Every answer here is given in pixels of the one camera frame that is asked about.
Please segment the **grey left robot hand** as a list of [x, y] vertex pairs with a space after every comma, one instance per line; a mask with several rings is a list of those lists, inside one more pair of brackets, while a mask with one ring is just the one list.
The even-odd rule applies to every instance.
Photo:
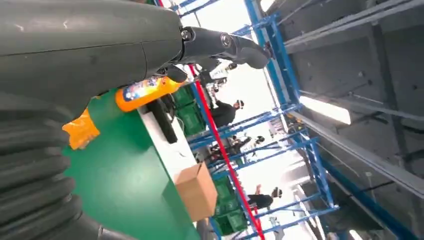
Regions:
[[126, 0], [3, 0], [0, 120], [66, 123], [90, 99], [176, 64], [224, 59], [262, 69], [244, 37], [183, 26], [172, 10]]

